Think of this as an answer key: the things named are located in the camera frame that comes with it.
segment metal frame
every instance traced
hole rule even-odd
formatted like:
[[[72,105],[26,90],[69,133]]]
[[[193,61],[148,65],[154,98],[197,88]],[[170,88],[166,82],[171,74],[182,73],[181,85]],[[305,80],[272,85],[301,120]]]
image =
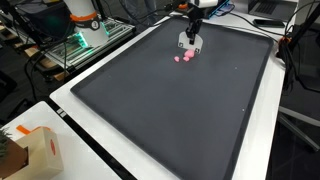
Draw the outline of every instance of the metal frame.
[[[320,127],[320,121],[310,118],[308,116],[305,116],[303,114],[297,113],[295,111],[292,111],[290,109],[284,108],[279,106],[279,114],[278,114],[278,121],[287,127],[293,134],[298,136],[302,141],[307,143],[315,152],[318,152],[320,150],[320,146],[314,142],[308,135],[306,135],[304,132],[302,132],[296,125],[294,125],[290,120],[288,120],[285,115],[289,115],[291,117],[296,118],[297,120],[309,123],[311,125]]]
[[[115,27],[109,31],[109,35],[110,35],[109,41],[106,44],[96,48],[85,49],[85,48],[78,47],[74,49],[72,52],[68,52],[67,63],[66,63],[67,70],[81,68],[82,66],[92,61],[99,55],[110,50],[115,45],[121,43],[125,39],[132,36],[135,28],[134,26],[124,24],[123,22],[116,21],[111,18],[104,21],[104,24],[106,26],[108,26],[109,24],[115,25]],[[63,67],[64,66],[64,44],[61,43],[57,45],[52,50],[48,51],[48,53],[46,53],[45,56],[48,57],[50,60],[54,61],[56,64]]]

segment pink block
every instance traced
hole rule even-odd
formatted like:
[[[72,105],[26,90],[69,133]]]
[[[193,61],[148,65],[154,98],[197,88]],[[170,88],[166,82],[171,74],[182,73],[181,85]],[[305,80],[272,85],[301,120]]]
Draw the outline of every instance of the pink block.
[[[187,50],[185,53],[184,53],[184,56],[185,57],[188,57],[188,58],[193,58],[194,57],[194,50]]]
[[[179,62],[179,61],[180,61],[180,58],[179,58],[178,56],[175,56],[175,57],[174,57],[174,61],[175,61],[175,62]]]
[[[184,57],[183,60],[188,62],[190,60],[190,58],[189,57]]]

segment metal rod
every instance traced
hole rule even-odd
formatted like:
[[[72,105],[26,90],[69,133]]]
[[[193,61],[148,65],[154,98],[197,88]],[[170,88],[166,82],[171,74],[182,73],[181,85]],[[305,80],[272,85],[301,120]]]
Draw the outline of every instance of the metal rod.
[[[298,44],[299,40],[303,37],[303,35],[307,32],[307,30],[312,26],[312,24],[317,20],[319,16],[320,16],[320,4],[318,4],[316,9],[312,12],[309,18],[301,26],[298,33],[295,36],[293,36],[291,42],[288,45],[291,51],[293,51],[293,49]]]
[[[297,126],[295,126],[292,122],[290,122],[282,113],[279,113],[279,122],[287,127],[293,134],[298,136],[301,140],[307,143],[309,146],[313,148],[315,152],[319,151],[320,147],[317,143],[315,143],[312,139],[309,138],[304,132],[302,132]]]

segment wire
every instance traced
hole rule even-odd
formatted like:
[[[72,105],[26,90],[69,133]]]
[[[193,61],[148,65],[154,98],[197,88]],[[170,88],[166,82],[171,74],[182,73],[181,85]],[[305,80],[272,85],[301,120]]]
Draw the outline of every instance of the wire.
[[[267,31],[267,30],[264,30],[264,29],[262,29],[262,28],[259,28],[259,27],[255,26],[254,24],[252,24],[252,23],[251,23],[249,20],[247,20],[246,18],[242,17],[242,16],[239,16],[239,15],[234,14],[234,13],[232,13],[232,12],[230,12],[229,14],[231,14],[231,15],[233,15],[233,16],[236,16],[236,17],[238,17],[238,18],[243,19],[244,21],[246,21],[247,23],[249,23],[251,26],[253,26],[253,27],[255,27],[255,28],[257,28],[257,29],[259,29],[259,30],[261,30],[261,31],[264,31],[264,32],[267,32],[267,33],[270,33],[270,34],[274,34],[274,35],[278,35],[278,36],[283,36],[283,34],[271,32],[271,31]]]
[[[311,10],[312,10],[312,8],[313,8],[313,5],[314,5],[314,2],[315,2],[316,0],[313,0],[313,3],[311,4],[311,6],[310,6],[310,8],[309,8],[309,11],[308,11],[308,13],[307,13],[307,16],[306,16],[306,20],[309,18],[309,15],[310,15],[310,12],[311,12]]]
[[[298,50],[299,50],[299,67],[298,67],[298,75],[300,75],[300,66],[301,66],[301,47],[300,47],[300,44],[299,42],[297,43],[298,45]]]
[[[32,81],[31,77],[30,77],[29,74],[28,74],[28,64],[31,62],[31,60],[32,60],[36,55],[38,55],[38,53],[40,53],[40,52],[37,52],[37,53],[33,54],[33,55],[28,59],[28,61],[24,64],[24,68],[23,68],[24,73],[25,73],[25,75],[27,76],[28,81],[29,81],[29,83],[30,83],[31,91],[32,91],[32,96],[33,96],[33,99],[34,99],[35,102],[38,102],[38,99],[37,99],[37,96],[36,96],[36,93],[35,93],[35,88],[34,88],[33,81]]]
[[[220,14],[220,15],[215,14],[215,15],[216,15],[217,17],[221,17],[221,16],[225,16],[225,15],[231,13],[236,6],[235,6],[234,4],[229,4],[229,5],[231,5],[231,9],[230,9],[229,11],[222,11],[222,12],[223,12],[222,14]]]
[[[227,26],[227,25],[218,25],[218,26],[227,27],[227,28],[236,28],[236,29],[242,29],[242,30],[247,30],[247,31],[252,31],[252,32],[260,33],[260,34],[263,34],[263,35],[265,35],[266,37],[272,39],[274,42],[278,43],[278,41],[277,41],[275,38],[269,36],[268,34],[266,34],[266,33],[264,33],[264,32],[261,32],[261,31],[255,31],[255,30],[252,30],[252,29],[247,29],[247,28],[243,28],[243,27],[236,27],[236,26]]]
[[[289,23],[291,22],[292,18],[293,18],[299,11],[301,11],[301,9],[303,9],[303,8],[305,8],[305,7],[307,7],[307,6],[311,5],[311,4],[315,4],[315,3],[319,3],[319,2],[320,2],[320,1],[313,1],[313,2],[307,3],[307,4],[303,5],[302,7],[300,7],[296,12],[294,12],[294,13],[291,15],[291,17],[289,18],[288,23],[287,23],[287,25],[286,25],[285,31],[284,31],[284,36],[285,36],[285,38],[287,37],[287,33],[289,32],[289,31],[288,31],[288,25],[289,25]]]
[[[37,91],[39,91],[40,93],[42,93],[42,94],[47,94],[48,92],[43,92],[42,90],[40,90],[40,88],[38,88],[38,87],[35,85],[35,83],[34,83],[34,78],[33,78],[33,72],[34,72],[34,70],[35,70],[36,65],[37,65],[41,60],[43,60],[42,57],[43,57],[48,51],[49,51],[49,49],[46,50],[45,52],[41,53],[41,55],[39,55],[39,57],[37,58],[37,60],[33,63],[33,66],[32,66],[32,68],[31,68],[31,72],[30,72],[31,81],[32,81],[32,84],[33,84],[34,88],[35,88]]]
[[[124,9],[124,11],[129,15],[130,18],[132,18],[134,21],[136,21],[138,24],[142,25],[142,26],[146,26],[146,27],[156,27],[160,24],[163,24],[165,23],[167,20],[164,20],[162,21],[161,23],[156,23],[156,24],[153,24],[153,25],[148,25],[148,24],[143,24],[142,22],[140,22],[137,17],[135,17],[134,15],[132,15],[129,10],[126,8],[125,4],[122,2],[122,0],[119,0],[119,3],[120,5],[122,6],[122,8]]]
[[[25,4],[39,4],[39,5],[43,5],[43,3],[42,2],[22,2],[22,3],[19,3],[19,4],[16,4],[15,6],[17,6],[17,5],[25,5]]]
[[[28,36],[27,36],[27,40],[26,40],[26,44],[29,43],[29,38],[30,38],[30,36],[28,35]]]
[[[19,31],[18,31],[18,29],[16,27],[16,23],[15,23],[14,19],[12,19],[12,27],[14,27],[14,29],[16,30],[17,36],[20,39],[20,41],[23,42],[22,39],[21,39],[20,33],[19,33]]]
[[[150,12],[150,13],[148,13],[148,14],[146,14],[146,15],[142,16],[142,17],[137,18],[137,19],[144,19],[144,18],[148,18],[149,16],[157,16],[157,14],[155,14],[155,13],[157,13],[157,12],[161,12],[161,11],[164,11],[164,9],[157,9],[157,10],[154,10],[154,11],[152,11],[152,12]]]
[[[108,10],[109,10],[110,16],[113,17],[112,12],[111,12],[111,9],[110,9],[110,5],[109,5],[108,1],[107,1],[107,0],[103,0],[103,1],[107,4],[107,7],[108,7]]]

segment black rubber surface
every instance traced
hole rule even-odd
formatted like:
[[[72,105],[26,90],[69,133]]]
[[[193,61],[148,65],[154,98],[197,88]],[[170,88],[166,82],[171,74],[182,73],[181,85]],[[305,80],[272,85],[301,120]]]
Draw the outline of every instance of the black rubber surface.
[[[161,25],[72,92],[178,177],[231,179],[273,42],[203,24],[201,54],[176,63],[187,26]]]

